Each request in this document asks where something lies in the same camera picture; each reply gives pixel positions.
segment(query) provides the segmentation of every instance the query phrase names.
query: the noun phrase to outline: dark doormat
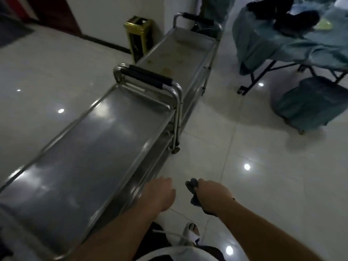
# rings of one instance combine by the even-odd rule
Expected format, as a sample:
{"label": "dark doormat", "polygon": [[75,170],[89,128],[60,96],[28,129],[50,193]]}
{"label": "dark doormat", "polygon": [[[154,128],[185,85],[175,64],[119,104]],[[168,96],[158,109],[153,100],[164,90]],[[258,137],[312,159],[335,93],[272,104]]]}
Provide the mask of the dark doormat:
{"label": "dark doormat", "polygon": [[22,22],[0,15],[0,48],[32,32],[34,30],[26,27]]}

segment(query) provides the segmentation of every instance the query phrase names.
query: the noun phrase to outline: stainless steel cart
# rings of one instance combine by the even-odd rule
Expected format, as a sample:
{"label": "stainless steel cart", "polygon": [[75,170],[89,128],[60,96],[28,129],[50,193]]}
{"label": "stainless steel cart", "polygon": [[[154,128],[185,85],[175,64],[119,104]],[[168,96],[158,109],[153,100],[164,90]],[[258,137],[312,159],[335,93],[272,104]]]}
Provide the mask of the stainless steel cart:
{"label": "stainless steel cart", "polygon": [[129,207],[204,93],[218,40],[176,27],[0,188],[0,226],[17,258],[62,259]]}

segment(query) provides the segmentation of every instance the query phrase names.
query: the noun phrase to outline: dark wooden door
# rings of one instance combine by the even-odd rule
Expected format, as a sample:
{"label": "dark wooden door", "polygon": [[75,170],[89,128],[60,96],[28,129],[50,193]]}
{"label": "dark wooden door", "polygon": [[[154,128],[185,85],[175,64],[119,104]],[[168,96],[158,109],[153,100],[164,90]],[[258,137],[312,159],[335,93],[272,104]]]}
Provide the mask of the dark wooden door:
{"label": "dark wooden door", "polygon": [[66,0],[28,0],[40,22],[58,30],[81,35]]}

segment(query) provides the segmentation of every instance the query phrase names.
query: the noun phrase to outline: black pants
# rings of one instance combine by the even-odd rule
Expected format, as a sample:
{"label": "black pants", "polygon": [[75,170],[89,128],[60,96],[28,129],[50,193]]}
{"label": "black pants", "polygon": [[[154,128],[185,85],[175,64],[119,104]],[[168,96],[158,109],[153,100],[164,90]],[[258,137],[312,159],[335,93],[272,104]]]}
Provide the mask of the black pants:
{"label": "black pants", "polygon": [[[170,242],[168,241],[166,235],[164,233],[154,233],[152,230],[160,230],[163,231],[162,227],[153,222],[146,232],[143,240],[141,241],[139,248],[134,256],[134,261],[141,258],[143,255],[146,255],[152,251],[155,251],[157,249],[163,248],[163,247],[169,247],[172,246]],[[212,246],[197,246],[198,248],[208,252],[213,257],[215,257],[219,261],[225,261],[223,254],[221,251],[215,247]],[[158,256],[151,261],[173,261],[172,258],[169,255],[163,255]]]}

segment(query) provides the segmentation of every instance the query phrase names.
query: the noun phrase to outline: black metal frame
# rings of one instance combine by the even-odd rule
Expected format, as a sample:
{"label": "black metal frame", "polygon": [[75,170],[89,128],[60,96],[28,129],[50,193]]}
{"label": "black metal frame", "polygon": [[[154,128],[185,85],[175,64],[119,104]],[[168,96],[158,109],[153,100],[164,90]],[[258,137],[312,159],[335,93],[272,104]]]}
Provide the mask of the black metal frame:
{"label": "black metal frame", "polygon": [[[256,83],[258,83],[258,81],[269,71],[274,71],[274,70],[279,70],[279,69],[283,69],[283,68],[287,68],[287,67],[291,67],[291,66],[295,66],[295,65],[300,65],[299,68],[297,69],[297,72],[304,72],[306,69],[309,69],[310,73],[312,74],[312,76],[316,76],[317,74],[315,73],[314,69],[312,66],[307,66],[307,65],[302,65],[302,64],[298,64],[298,63],[291,63],[288,65],[284,65],[284,66],[280,66],[280,67],[276,67],[276,68],[272,68],[274,66],[274,64],[276,64],[277,61],[272,61],[262,72],[261,74],[255,78],[254,73],[252,72],[250,74],[251,77],[251,84],[249,87],[245,87],[245,86],[240,86],[240,88],[238,89],[238,94],[241,95],[246,95],[248,93],[248,91],[250,91],[252,89],[252,87],[255,86]],[[332,75],[335,77],[335,83],[338,84],[347,74],[348,72],[342,72],[339,76],[337,76],[337,74],[335,73],[335,71],[333,70],[329,70]]]}

